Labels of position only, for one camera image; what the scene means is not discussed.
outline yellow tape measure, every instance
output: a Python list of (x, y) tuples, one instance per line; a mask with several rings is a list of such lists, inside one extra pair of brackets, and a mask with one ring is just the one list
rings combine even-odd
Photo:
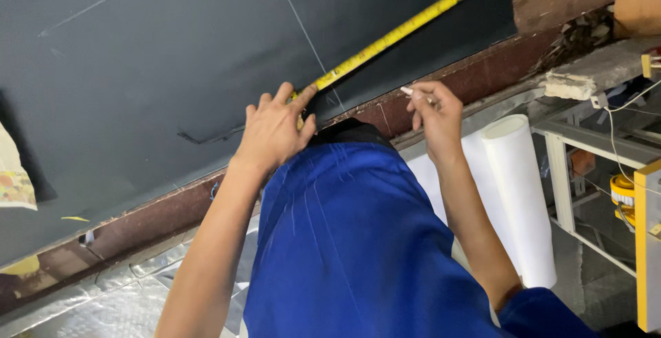
[[(395, 42), (405, 38), (411, 32), (419, 29), (425, 24), (429, 23), (434, 18), (442, 13), (450, 10), (451, 7), (458, 4), (461, 0), (438, 0), (427, 9), (417, 13), (413, 18), (402, 23), (396, 29), (388, 32), (384, 37), (379, 38), (368, 47), (361, 50), (358, 54), (353, 55), (331, 71), (327, 72), (324, 76), (316, 79), (314, 84), (317, 84), (319, 90), (328, 87), (330, 84), (339, 80), (342, 76), (355, 70), (363, 63), (383, 52), (388, 47), (392, 46)], [(297, 97), (296, 93), (292, 94), (292, 99)]]

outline fingernail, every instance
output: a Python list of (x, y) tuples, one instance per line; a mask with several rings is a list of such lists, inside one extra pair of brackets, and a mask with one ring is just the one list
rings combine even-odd
[(422, 95), (422, 91), (419, 91), (418, 89), (413, 89), (413, 94), (411, 94), (411, 98), (417, 101), (419, 99), (422, 99), (422, 97), (424, 97)]

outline white foam roll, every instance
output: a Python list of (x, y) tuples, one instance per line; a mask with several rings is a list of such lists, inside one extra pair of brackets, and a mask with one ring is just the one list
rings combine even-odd
[(550, 222), (528, 117), (514, 114), (482, 130), (526, 287), (550, 288), (557, 277)]

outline hand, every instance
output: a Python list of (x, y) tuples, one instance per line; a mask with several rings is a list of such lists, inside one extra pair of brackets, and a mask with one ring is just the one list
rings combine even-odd
[(317, 86), (310, 85), (287, 104), (292, 92), (292, 84), (283, 83), (276, 97), (265, 93), (259, 99), (259, 107), (246, 107), (246, 128), (230, 166), (248, 166), (268, 174), (307, 146), (317, 130), (315, 115), (307, 117), (301, 131), (296, 129), (296, 122), (316, 94)]
[(427, 153), (438, 168), (453, 164), (463, 156), (461, 150), (461, 111), (463, 104), (440, 81), (415, 83), (407, 111), (413, 114), (413, 130), (424, 124)]

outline foil material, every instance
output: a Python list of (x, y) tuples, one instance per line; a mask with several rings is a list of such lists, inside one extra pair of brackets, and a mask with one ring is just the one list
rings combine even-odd
[[(259, 215), (251, 218), (221, 337), (237, 337), (252, 262)], [(183, 243), (132, 264), (132, 258), (0, 317), (0, 338), (26, 332), (33, 338), (153, 337), (167, 293), (190, 244)], [(162, 246), (154, 246), (156, 251)]]

